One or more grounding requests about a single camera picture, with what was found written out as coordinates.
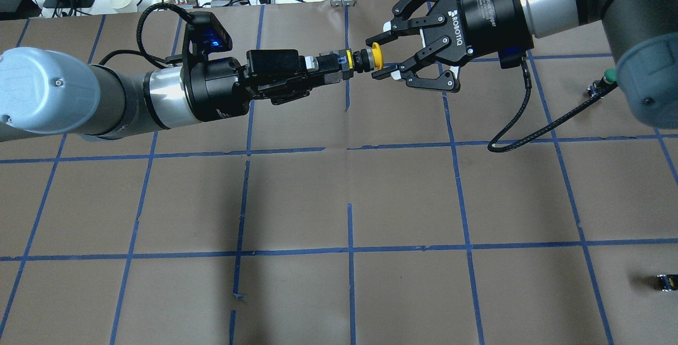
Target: yellow ring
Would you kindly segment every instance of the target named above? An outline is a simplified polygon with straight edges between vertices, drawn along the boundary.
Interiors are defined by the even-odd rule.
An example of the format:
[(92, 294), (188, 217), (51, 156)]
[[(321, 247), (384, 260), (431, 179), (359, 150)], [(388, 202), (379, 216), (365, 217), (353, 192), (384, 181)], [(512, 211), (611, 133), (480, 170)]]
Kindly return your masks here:
[(349, 68), (353, 69), (353, 55), (351, 55), (351, 50), (346, 50), (346, 56), (349, 57)]
[(374, 57), (374, 68), (380, 70), (383, 68), (383, 55), (379, 43), (372, 43), (372, 56)]

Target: paper cup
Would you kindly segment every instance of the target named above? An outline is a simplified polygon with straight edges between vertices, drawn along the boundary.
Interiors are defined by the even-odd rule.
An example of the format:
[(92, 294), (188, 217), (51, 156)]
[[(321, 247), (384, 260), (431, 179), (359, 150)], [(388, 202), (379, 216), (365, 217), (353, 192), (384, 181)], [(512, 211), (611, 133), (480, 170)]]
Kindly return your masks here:
[(110, 0), (111, 7), (115, 12), (137, 12), (136, 3), (134, 0)]

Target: blue tape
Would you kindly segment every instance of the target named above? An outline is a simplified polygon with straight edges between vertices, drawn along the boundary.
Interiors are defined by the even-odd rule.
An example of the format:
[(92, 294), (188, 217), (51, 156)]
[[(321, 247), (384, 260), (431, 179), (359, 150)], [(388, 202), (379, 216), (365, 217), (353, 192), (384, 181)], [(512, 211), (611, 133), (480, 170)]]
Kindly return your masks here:
[[(537, 89), (539, 89), (539, 96), (540, 99), (542, 100), (542, 106), (544, 107), (544, 113), (547, 116), (547, 122), (552, 123), (552, 118), (550, 115), (549, 111), (549, 106), (547, 104), (547, 99), (544, 94), (544, 89), (542, 87), (542, 83), (539, 77), (539, 74), (537, 72), (537, 67), (534, 63), (534, 60), (532, 58), (532, 53), (528, 51), (528, 59), (530, 60), (530, 65), (532, 66), (532, 72), (534, 74), (534, 80), (537, 85)], [(560, 144), (559, 144), (559, 139), (557, 135), (555, 134), (555, 130), (552, 130), (551, 132), (551, 137), (553, 138), (554, 142), (553, 145), (555, 146), (555, 151), (556, 155), (558, 157), (558, 162), (560, 164), (560, 169), (563, 174), (563, 179), (565, 181), (565, 186), (567, 190), (567, 197), (569, 198), (569, 203), (572, 207), (572, 214), (574, 215), (574, 222), (577, 226), (577, 230), (579, 232), (579, 241), (581, 241), (582, 244), (582, 249), (584, 251), (584, 258), (586, 260), (586, 267), (588, 268), (588, 275), (591, 277), (591, 285), (593, 286), (593, 294), (595, 295), (596, 303), (598, 304), (598, 311), (600, 312), (600, 317), (601, 321), (603, 323), (603, 328), (605, 330), (605, 337), (608, 339), (608, 345), (613, 345), (614, 340), (612, 338), (612, 330), (610, 330), (610, 324), (608, 323), (608, 316), (605, 313), (605, 306), (603, 305), (603, 299), (600, 295), (600, 288), (598, 287), (598, 281), (596, 279), (595, 275), (595, 270), (593, 269), (593, 261), (591, 261), (591, 254), (588, 251), (588, 246), (586, 245), (586, 236), (584, 235), (584, 229), (582, 228), (581, 225), (581, 220), (579, 219), (579, 210), (577, 208), (576, 201), (574, 200), (574, 193), (572, 191), (572, 184), (569, 182), (569, 176), (567, 175), (567, 168), (565, 166), (565, 161), (563, 159), (563, 153), (560, 149)]]
[(633, 246), (640, 244), (676, 244), (678, 238), (612, 239), (607, 241), (586, 241), (587, 246)]
[(260, 149), (252, 150), (252, 154), (278, 154), (278, 153), (306, 153), (322, 152), (325, 147), (296, 147), (293, 149)]
[(495, 243), (473, 244), (473, 249), (539, 249), (552, 247), (576, 247), (581, 245), (581, 242)]
[(228, 345), (233, 345), (235, 338), (235, 309), (230, 311), (230, 323), (228, 323)]
[(355, 267), (353, 260), (353, 204), (349, 203), (346, 213), (349, 227), (349, 315), (351, 320), (351, 345), (356, 344), (355, 338)]
[(678, 172), (676, 171), (676, 167), (673, 164), (673, 160), (671, 159), (671, 154), (668, 152), (668, 147), (666, 147), (666, 143), (664, 142), (661, 133), (659, 133), (659, 129), (654, 128), (654, 133), (656, 135), (655, 137), (659, 140), (659, 145), (662, 147), (662, 152), (664, 152), (664, 157), (666, 157), (666, 162), (668, 163), (668, 168), (671, 170), (671, 174), (673, 174), (673, 180), (675, 181), (676, 185), (678, 185)]
[(425, 144), (382, 144), (382, 145), (363, 145), (361, 147), (349, 147), (347, 150), (372, 150), (372, 149), (405, 149), (411, 147), (448, 147), (449, 142), (431, 142)]
[[(642, 244), (678, 244), (678, 238), (648, 239), (610, 239), (603, 241), (586, 241), (587, 246), (625, 246)], [(535, 243), (482, 243), (472, 244), (476, 249), (528, 249), (581, 246), (576, 242), (535, 242)], [(242, 256), (285, 256), (285, 255), (317, 255), (321, 253), (358, 253), (358, 252), (408, 252), (408, 251), (465, 251), (465, 244), (434, 244), (431, 246), (362, 246), (362, 247), (327, 247), (315, 249), (242, 251)], [(133, 259), (176, 259), (176, 258), (234, 258), (237, 251), (206, 251), (177, 253), (134, 253)], [(0, 261), (61, 261), (61, 260), (115, 260), (126, 259), (125, 253), (91, 254), (91, 255), (30, 255), (0, 256)]]
[(611, 58), (612, 54), (573, 54), (573, 55), (541, 55), (530, 57), (534, 60), (564, 59), (564, 58)]
[(249, 160), (245, 162), (245, 176), (243, 180), (243, 196), (240, 200), (240, 220), (238, 225), (238, 243), (235, 256), (235, 271), (233, 272), (233, 295), (239, 294), (240, 263), (242, 262), (243, 236), (245, 234), (245, 213), (247, 212), (247, 184), (249, 183)]
[[(443, 66), (438, 64), (438, 72), (443, 73)], [(448, 104), (448, 94), (443, 92), (443, 107), (445, 109), (445, 122), (448, 126), (448, 135), (450, 135), (450, 142), (455, 143), (454, 132), (452, 130), (452, 120), (450, 117), (450, 106)], [(459, 171), (459, 160), (457, 157), (456, 145), (451, 145), (452, 151), (452, 166), (454, 168), (454, 180), (457, 187), (457, 195), (459, 198), (459, 210), (462, 216), (462, 226), (464, 229), (464, 243), (467, 248), (467, 263), (468, 263), (468, 277), (470, 280), (470, 292), (473, 299), (473, 311), (475, 312), (475, 324), (478, 330), (478, 342), (480, 345), (485, 345), (485, 335), (483, 331), (483, 319), (480, 315), (480, 302), (478, 300), (478, 288), (475, 281), (475, 267), (473, 266), (472, 243), (470, 240), (470, 232), (468, 231), (468, 219), (466, 212), (466, 204), (464, 202), (464, 190), (462, 188), (462, 178)]]
[(90, 58), (87, 60), (87, 64), (92, 64), (94, 59), (94, 53), (96, 52), (96, 46), (99, 45), (99, 38), (101, 37), (101, 31), (104, 29), (104, 22), (106, 22), (106, 15), (101, 16), (101, 22), (99, 23), (99, 30), (96, 32), (96, 38), (94, 38), (94, 44), (92, 45), (92, 51), (90, 51)]
[[(351, 50), (349, 47), (349, 7), (348, 5), (344, 6), (344, 41), (346, 42), (346, 49)], [(344, 106), (344, 111), (348, 111), (351, 106), (351, 80), (346, 80), (346, 102)]]
[(129, 267), (131, 266), (132, 254), (134, 252), (134, 244), (136, 243), (136, 234), (139, 229), (139, 220), (134, 221), (134, 227), (131, 232), (131, 239), (129, 240), (129, 249), (128, 255), (126, 256), (125, 261), (125, 270), (123, 271), (123, 280), (120, 284), (120, 292), (118, 292), (118, 302), (115, 305), (115, 316), (113, 317), (113, 325), (111, 328), (111, 339), (109, 340), (109, 345), (115, 343), (115, 338), (118, 333), (118, 323), (120, 321), (120, 312), (123, 308), (123, 300), (125, 298), (125, 289), (127, 287), (127, 280), (129, 276)]
[(29, 29), (29, 22), (31, 22), (31, 19), (26, 19), (24, 29), (21, 30), (21, 35), (19, 35), (19, 40), (16, 42), (15, 47), (21, 46), (21, 42), (24, 41), (24, 35), (26, 35), (26, 30)]
[[(59, 150), (56, 154), (56, 157), (61, 157), (61, 151), (64, 149), (64, 144), (66, 142), (66, 135), (61, 136), (61, 143), (59, 144)], [(35, 216), (35, 220), (33, 222), (33, 227), (31, 228), (31, 234), (29, 235), (29, 239), (26, 242), (26, 248), (24, 249), (24, 254), (22, 256), (21, 263), (19, 264), (19, 270), (16, 273), (16, 277), (14, 278), (14, 284), (12, 285), (12, 291), (10, 292), (10, 298), (7, 300), (7, 306), (5, 306), (5, 313), (3, 313), (2, 316), (2, 321), (0, 321), (0, 338), (2, 338), (2, 334), (5, 331), (5, 325), (7, 325), (7, 318), (10, 316), (10, 310), (12, 309), (12, 304), (14, 303), (14, 297), (16, 296), (16, 290), (19, 288), (19, 282), (21, 281), (21, 277), (24, 274), (24, 267), (26, 266), (26, 258), (29, 256), (29, 253), (31, 252), (31, 246), (33, 244), (33, 239), (35, 239), (35, 233), (38, 229), (38, 225), (40, 224), (40, 218), (42, 217), (42, 213), (44, 210), (44, 203), (47, 202), (47, 197), (49, 195), (49, 188), (51, 188), (51, 183), (54, 180), (54, 174), (56, 173), (56, 166), (58, 165), (58, 162), (54, 162), (53, 166), (51, 167), (51, 172), (49, 173), (49, 178), (47, 180), (47, 185), (44, 187), (44, 193), (43, 197), (40, 200), (40, 207), (38, 208), (37, 214)]]
[(236, 251), (134, 253), (133, 259), (232, 258)]

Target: grid line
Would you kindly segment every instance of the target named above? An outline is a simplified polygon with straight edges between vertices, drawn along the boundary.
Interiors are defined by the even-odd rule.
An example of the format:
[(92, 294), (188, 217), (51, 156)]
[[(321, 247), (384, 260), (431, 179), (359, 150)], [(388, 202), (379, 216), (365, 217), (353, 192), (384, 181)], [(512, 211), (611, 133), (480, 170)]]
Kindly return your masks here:
[[(351, 47), (349, 47), (349, 6), (345, 5), (344, 6), (344, 41), (346, 43), (346, 49), (351, 50)], [(347, 79), (345, 81), (345, 86), (346, 86), (346, 102), (344, 106), (344, 111), (348, 111), (349, 108), (351, 107), (351, 79)]]
[[(610, 137), (572, 137), (559, 138), (559, 143), (571, 142), (595, 142), (595, 141), (615, 141), (615, 140), (654, 140), (657, 138), (661, 140), (678, 139), (678, 134), (660, 134), (657, 135), (638, 135), (638, 136), (610, 136)], [(512, 140), (499, 140), (499, 144), (511, 144)], [(535, 139), (530, 144), (552, 144), (554, 139)], [(373, 150), (373, 149), (409, 149), (417, 147), (449, 147), (454, 146), (486, 146), (489, 140), (468, 140), (450, 142), (429, 142), (429, 143), (414, 143), (414, 144), (380, 144), (380, 145), (363, 145), (361, 147), (349, 147), (346, 150)], [(257, 149), (250, 150), (249, 156), (262, 154), (288, 154), (288, 153), (306, 153), (306, 152), (322, 152), (326, 147), (295, 147), (288, 149)], [(154, 158), (177, 158), (177, 157), (212, 157), (212, 156), (246, 156), (247, 150), (234, 150), (232, 152), (181, 152), (181, 153), (160, 153), (153, 154)], [(31, 164), (42, 162), (77, 162), (77, 161), (121, 161), (121, 160), (146, 160), (148, 154), (123, 154), (118, 156), (82, 156), (82, 157), (49, 157), (49, 158), (16, 158), (0, 160), (0, 164)]]
[(673, 160), (671, 159), (671, 154), (668, 152), (668, 147), (666, 147), (666, 143), (664, 142), (664, 137), (659, 133), (659, 129), (654, 128), (654, 134), (655, 137), (659, 140), (659, 146), (662, 147), (662, 152), (664, 152), (664, 157), (666, 157), (666, 162), (668, 163), (668, 168), (671, 170), (671, 174), (673, 175), (673, 180), (676, 183), (676, 186), (678, 186), (678, 172), (676, 172), (676, 167), (673, 164)]
[[(179, 42), (179, 34), (181, 32), (181, 26), (182, 26), (182, 19), (179, 18), (179, 21), (177, 21), (176, 25), (176, 32), (174, 33), (174, 45), (172, 45), (172, 53), (171, 55), (174, 55), (176, 53), (176, 46), (177, 43)], [(94, 48), (92, 48), (92, 55), (94, 55), (94, 50), (96, 48), (96, 44), (94, 45)], [(128, 254), (125, 260), (125, 269), (123, 270), (123, 277), (122, 281), (120, 283), (120, 292), (118, 293), (118, 299), (117, 303), (115, 305), (115, 315), (113, 316), (113, 323), (111, 326), (111, 338), (109, 341), (109, 345), (114, 345), (115, 344), (115, 339), (117, 337), (118, 333), (118, 324), (120, 322), (120, 314), (122, 311), (123, 307), (123, 302), (125, 300), (125, 292), (127, 289), (127, 282), (129, 278), (129, 268), (131, 267), (131, 261), (133, 260), (133, 254), (134, 254), (134, 246), (136, 244), (136, 238), (137, 234), (139, 231), (139, 218), (141, 217), (141, 214), (144, 209), (144, 202), (146, 200), (146, 191), (148, 190), (148, 180), (150, 179), (150, 171), (153, 167), (153, 159), (155, 158), (155, 147), (158, 141), (158, 132), (153, 132), (153, 138), (151, 139), (150, 142), (150, 150), (148, 151), (148, 164), (146, 165), (146, 173), (144, 174), (144, 182), (142, 184), (141, 188), (141, 193), (139, 195), (139, 205), (136, 210), (136, 217), (134, 218), (134, 226), (131, 232), (131, 238), (129, 239), (129, 249), (128, 249)]]
[(346, 208), (349, 227), (349, 320), (351, 323), (351, 345), (356, 345), (355, 335), (355, 263), (353, 248), (353, 204)]
[[(534, 80), (539, 91), (539, 96), (542, 101), (542, 106), (544, 107), (544, 113), (547, 117), (547, 122), (552, 123), (553, 120), (550, 115), (549, 105), (547, 103), (546, 96), (544, 94), (544, 89), (537, 72), (537, 67), (532, 58), (532, 53), (528, 51), (528, 59), (530, 60), (530, 65), (532, 66), (532, 72), (534, 74)], [(593, 294), (595, 295), (596, 304), (598, 304), (598, 311), (600, 313), (600, 318), (603, 323), (603, 329), (605, 330), (605, 337), (608, 339), (608, 345), (614, 345), (614, 339), (612, 337), (612, 330), (610, 330), (610, 324), (608, 323), (608, 316), (605, 313), (605, 305), (603, 304), (603, 299), (600, 295), (600, 288), (598, 287), (598, 281), (596, 279), (595, 270), (593, 268), (593, 261), (591, 260), (591, 254), (588, 251), (588, 245), (586, 244), (586, 235), (584, 234), (584, 229), (581, 224), (581, 218), (579, 217), (579, 210), (577, 208), (576, 200), (574, 199), (574, 192), (572, 191), (572, 184), (569, 182), (569, 175), (567, 174), (567, 167), (563, 159), (563, 153), (560, 148), (560, 143), (558, 136), (556, 135), (555, 129), (550, 131), (551, 137), (553, 139), (553, 146), (555, 147), (556, 156), (558, 157), (558, 162), (560, 164), (560, 169), (563, 174), (563, 179), (565, 181), (565, 186), (567, 190), (567, 197), (569, 198), (569, 203), (572, 207), (572, 214), (574, 215), (574, 222), (577, 226), (577, 231), (579, 233), (579, 241), (582, 244), (582, 249), (584, 252), (584, 260), (586, 261), (586, 267), (588, 268), (588, 275), (591, 278), (591, 285), (593, 287)]]
[[(438, 64), (440, 74), (443, 73), (443, 66)], [(448, 105), (448, 94), (443, 92), (443, 108), (445, 109), (445, 123), (448, 128), (448, 135), (450, 135), (450, 142), (454, 143), (454, 131), (452, 130), (452, 120), (450, 118), (450, 106)], [(459, 210), (462, 216), (462, 227), (464, 229), (464, 243), (467, 251), (468, 263), (468, 278), (470, 280), (470, 292), (473, 301), (473, 311), (475, 313), (475, 324), (478, 331), (478, 342), (480, 345), (485, 345), (485, 335), (483, 332), (483, 319), (480, 314), (480, 302), (478, 299), (478, 287), (475, 282), (475, 267), (473, 266), (473, 245), (470, 239), (470, 232), (468, 231), (468, 219), (466, 212), (466, 204), (464, 202), (464, 190), (462, 187), (462, 179), (459, 171), (459, 160), (457, 157), (457, 146), (450, 145), (452, 151), (452, 166), (454, 169), (454, 180), (457, 188), (457, 195), (459, 198)]]
[(19, 40), (16, 43), (16, 47), (21, 46), (21, 42), (24, 41), (24, 35), (26, 35), (26, 30), (29, 29), (29, 22), (31, 22), (31, 19), (26, 19), (26, 23), (24, 24), (24, 29), (21, 30), (21, 35), (19, 35)]
[[(61, 136), (61, 142), (59, 144), (59, 151), (56, 154), (57, 157), (61, 156), (61, 151), (63, 151), (63, 149), (64, 149), (65, 142), (66, 142), (66, 135), (62, 135)], [(16, 291), (19, 288), (19, 282), (21, 281), (21, 277), (24, 273), (24, 267), (26, 266), (26, 259), (27, 259), (27, 256), (29, 256), (29, 252), (31, 251), (31, 245), (33, 243), (33, 239), (35, 238), (35, 233), (38, 229), (38, 224), (40, 223), (40, 218), (42, 217), (42, 213), (43, 213), (43, 210), (44, 210), (44, 203), (47, 202), (47, 198), (48, 198), (48, 195), (49, 195), (49, 188), (51, 188), (51, 183), (54, 180), (54, 174), (56, 173), (56, 166), (57, 165), (58, 165), (58, 162), (54, 162), (54, 165), (51, 167), (51, 172), (49, 173), (47, 185), (44, 187), (43, 197), (40, 200), (40, 207), (38, 208), (38, 211), (35, 215), (35, 221), (33, 222), (33, 226), (31, 228), (31, 234), (29, 235), (29, 239), (26, 242), (26, 248), (24, 249), (24, 255), (21, 256), (21, 263), (19, 264), (19, 270), (17, 271), (16, 277), (14, 278), (14, 284), (12, 285), (12, 291), (10, 292), (10, 298), (7, 300), (7, 306), (5, 306), (5, 313), (3, 313), (2, 321), (0, 321), (0, 338), (2, 338), (2, 335), (5, 331), (5, 326), (7, 325), (7, 319), (10, 316), (10, 309), (12, 309), (12, 304), (14, 303), (14, 297), (16, 296)]]
[[(474, 250), (484, 249), (528, 249), (577, 246), (635, 246), (644, 244), (678, 244), (678, 238), (646, 238), (646, 239), (603, 239), (596, 241), (569, 242), (527, 242), (527, 243), (478, 243), (472, 244)], [(465, 244), (433, 244), (410, 246), (353, 246), (323, 247), (313, 249), (288, 250), (242, 250), (242, 256), (289, 256), (318, 255), (322, 253), (370, 253), (370, 252), (412, 252), (412, 251), (465, 251)], [(176, 253), (133, 253), (133, 259), (176, 259), (176, 258), (234, 258), (237, 251), (203, 251)], [(63, 260), (119, 260), (126, 259), (127, 253), (100, 253), (85, 255), (29, 255), (0, 256), (0, 261), (63, 261)]]

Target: robotic arm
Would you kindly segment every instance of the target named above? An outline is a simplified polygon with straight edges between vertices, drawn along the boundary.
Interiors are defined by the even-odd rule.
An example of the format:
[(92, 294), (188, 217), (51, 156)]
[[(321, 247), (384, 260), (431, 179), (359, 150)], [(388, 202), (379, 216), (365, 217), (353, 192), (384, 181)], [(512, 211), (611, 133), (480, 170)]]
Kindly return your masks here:
[(60, 52), (5, 52), (0, 57), (0, 141), (66, 132), (119, 139), (243, 116), (251, 100), (288, 103), (309, 96), (315, 87), (383, 66), (380, 52), (370, 48), (315, 57), (296, 50), (250, 50), (244, 65), (233, 57), (210, 60), (233, 47), (210, 12), (152, 5), (140, 17), (138, 36), (148, 14), (159, 8), (172, 9), (186, 21), (181, 55), (163, 60), (180, 67), (159, 65), (141, 43), (141, 56), (162, 69), (128, 77)]
[[(426, 2), (434, 2), (429, 13), (412, 18)], [(678, 128), (676, 0), (399, 0), (385, 32), (366, 40), (370, 48), (315, 57), (300, 56), (295, 50), (252, 50), (245, 65), (235, 58), (210, 60), (212, 53), (227, 52), (232, 46), (212, 14), (177, 12), (187, 21), (184, 46), (181, 55), (166, 62), (181, 62), (181, 67), (126, 77), (58, 52), (37, 48), (5, 52), (0, 60), (0, 141), (64, 132), (118, 139), (242, 116), (251, 100), (282, 104), (308, 96), (313, 87), (371, 70), (376, 70), (375, 79), (392, 75), (410, 87), (457, 92), (458, 67), (492, 52), (498, 52), (502, 68), (523, 67), (527, 91), (523, 107), (500, 137), (529, 100), (525, 53), (533, 47), (532, 36), (542, 38), (597, 20), (603, 21), (618, 76), (607, 73), (590, 87), (590, 100), (525, 139), (553, 129), (617, 83), (638, 120)], [(424, 48), (383, 68), (380, 44), (416, 34), (421, 34)], [(153, 63), (141, 45), (140, 52)], [(451, 70), (436, 79), (417, 76), (433, 63), (450, 65)]]
[[(411, 17), (426, 2), (434, 2), (428, 14)], [(409, 87), (448, 92), (460, 90), (458, 67), (473, 58), (497, 52), (502, 68), (517, 67), (533, 48), (532, 36), (543, 38), (602, 20), (618, 84), (634, 116), (647, 125), (678, 128), (676, 0), (399, 0), (392, 13), (385, 31), (366, 40), (368, 46), (421, 34), (424, 48), (372, 77), (391, 74)], [(417, 76), (433, 63), (452, 68), (437, 79)], [(590, 94), (611, 91), (617, 79), (608, 73)]]

